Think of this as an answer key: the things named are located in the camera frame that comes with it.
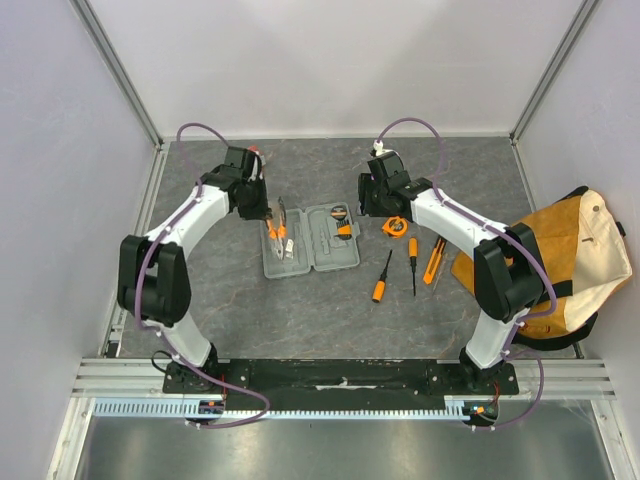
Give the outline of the orange pliers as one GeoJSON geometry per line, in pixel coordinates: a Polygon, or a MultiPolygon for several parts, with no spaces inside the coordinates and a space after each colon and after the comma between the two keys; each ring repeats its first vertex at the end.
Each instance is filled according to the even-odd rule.
{"type": "Polygon", "coordinates": [[[276,207],[275,231],[268,231],[268,240],[273,254],[278,260],[285,258],[285,247],[288,242],[288,217],[285,199],[279,196],[274,202],[276,207]]]}

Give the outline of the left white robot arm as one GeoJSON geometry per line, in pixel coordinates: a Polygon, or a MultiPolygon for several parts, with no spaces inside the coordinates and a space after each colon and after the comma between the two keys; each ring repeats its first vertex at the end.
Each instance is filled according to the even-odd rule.
{"type": "Polygon", "coordinates": [[[190,313],[192,289],[187,260],[204,235],[229,213],[264,220],[267,190],[261,170],[253,174],[215,169],[197,181],[166,220],[120,245],[117,302],[141,330],[158,336],[173,360],[186,367],[185,380],[210,392],[220,380],[218,354],[190,313]]]}

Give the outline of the grey plastic tool case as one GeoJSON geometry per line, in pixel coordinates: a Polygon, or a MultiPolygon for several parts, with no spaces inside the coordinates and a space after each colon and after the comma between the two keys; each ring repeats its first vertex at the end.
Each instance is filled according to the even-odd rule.
{"type": "Polygon", "coordinates": [[[345,202],[316,205],[305,210],[287,210],[288,242],[285,258],[278,260],[271,249],[265,223],[261,227],[261,247],[264,276],[270,280],[305,275],[311,270],[331,272],[354,268],[360,264],[356,238],[359,225],[345,202]],[[331,215],[336,205],[347,208],[347,218],[352,225],[353,236],[343,241],[335,236],[338,221],[331,215]]]}

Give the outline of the orange handled large screwdriver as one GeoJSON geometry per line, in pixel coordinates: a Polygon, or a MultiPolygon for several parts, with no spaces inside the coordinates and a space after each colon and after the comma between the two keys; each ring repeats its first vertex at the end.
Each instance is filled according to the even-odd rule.
{"type": "Polygon", "coordinates": [[[383,296],[384,296],[385,289],[386,289],[388,268],[389,268],[389,263],[390,263],[392,254],[393,254],[393,250],[390,250],[389,254],[387,256],[387,260],[386,260],[385,266],[384,266],[384,268],[383,268],[383,270],[382,270],[382,272],[381,272],[381,274],[380,274],[380,276],[379,276],[379,278],[378,278],[378,280],[377,280],[377,282],[376,282],[376,284],[374,286],[374,290],[373,290],[372,296],[371,296],[371,299],[372,299],[372,301],[374,303],[379,303],[382,300],[383,296]]]}

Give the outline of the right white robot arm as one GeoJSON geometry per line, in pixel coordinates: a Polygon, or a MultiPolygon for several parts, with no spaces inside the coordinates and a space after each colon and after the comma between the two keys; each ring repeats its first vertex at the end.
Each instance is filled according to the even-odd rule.
{"type": "Polygon", "coordinates": [[[402,172],[390,178],[362,173],[358,180],[361,213],[400,216],[434,231],[472,260],[472,290],[480,315],[471,339],[461,351],[458,381],[467,392],[483,392],[526,315],[551,282],[533,231],[518,223],[509,227],[459,204],[419,178],[402,172]]]}

